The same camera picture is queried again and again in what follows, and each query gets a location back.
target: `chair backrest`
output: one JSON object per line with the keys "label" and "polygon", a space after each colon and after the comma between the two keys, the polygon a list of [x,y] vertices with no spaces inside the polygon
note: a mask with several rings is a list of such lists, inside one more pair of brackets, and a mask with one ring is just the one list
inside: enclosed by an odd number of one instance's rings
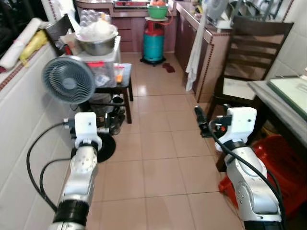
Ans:
{"label": "chair backrest", "polygon": [[53,25],[45,29],[48,40],[51,43],[52,47],[54,48],[58,56],[65,53],[65,51],[58,48],[56,46],[56,43],[58,42],[60,36],[67,34],[68,29],[71,29],[72,32],[75,32],[67,14],[65,14],[56,23],[54,23]]}
{"label": "chair backrest", "polygon": [[293,23],[261,22],[236,16],[216,91],[223,91],[225,77],[263,80],[292,26]]}

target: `wall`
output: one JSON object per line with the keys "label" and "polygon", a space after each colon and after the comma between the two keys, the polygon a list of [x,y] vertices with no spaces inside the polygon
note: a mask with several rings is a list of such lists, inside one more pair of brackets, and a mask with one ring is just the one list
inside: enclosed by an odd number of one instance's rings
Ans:
{"label": "wall", "polygon": [[280,75],[300,75],[307,67],[307,1],[294,0],[285,22],[294,26],[267,79]]}
{"label": "wall", "polygon": [[[45,64],[55,57],[50,45],[39,50],[0,91],[0,229],[45,230],[53,211],[34,190],[26,169],[26,154],[31,142],[47,127],[61,122],[70,112],[68,105],[55,101],[41,81]],[[35,147],[31,166],[36,181],[50,159],[70,156],[68,130],[57,128]],[[68,162],[55,163],[46,170],[45,190],[57,202]]]}

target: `tiled floor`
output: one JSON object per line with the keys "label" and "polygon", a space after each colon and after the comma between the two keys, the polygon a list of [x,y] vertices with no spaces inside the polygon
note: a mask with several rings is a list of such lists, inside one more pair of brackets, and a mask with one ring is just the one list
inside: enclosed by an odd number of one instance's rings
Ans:
{"label": "tiled floor", "polygon": [[114,136],[117,148],[99,165],[88,230],[242,230],[236,213],[218,192],[214,142],[204,140],[174,55],[175,73],[132,63],[132,124]]}

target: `cabinet drawer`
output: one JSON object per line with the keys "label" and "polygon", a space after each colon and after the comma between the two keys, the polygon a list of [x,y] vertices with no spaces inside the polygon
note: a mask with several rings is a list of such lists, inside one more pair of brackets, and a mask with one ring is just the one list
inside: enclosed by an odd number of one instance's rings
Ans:
{"label": "cabinet drawer", "polygon": [[131,30],[118,30],[118,33],[121,36],[121,42],[132,40]]}
{"label": "cabinet drawer", "polygon": [[132,52],[133,51],[132,42],[120,41],[120,51],[121,52]]}
{"label": "cabinet drawer", "polygon": [[112,24],[119,30],[131,29],[131,18],[112,18]]}

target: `red plastic stool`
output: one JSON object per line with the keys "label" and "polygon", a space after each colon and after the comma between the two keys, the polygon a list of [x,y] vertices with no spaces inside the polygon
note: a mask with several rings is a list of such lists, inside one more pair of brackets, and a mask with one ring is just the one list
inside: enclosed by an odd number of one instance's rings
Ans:
{"label": "red plastic stool", "polygon": [[[307,200],[307,166],[280,135],[269,136],[254,145],[255,153],[276,177],[283,194],[286,215],[290,216]],[[237,207],[234,188],[226,176],[219,184]]]}

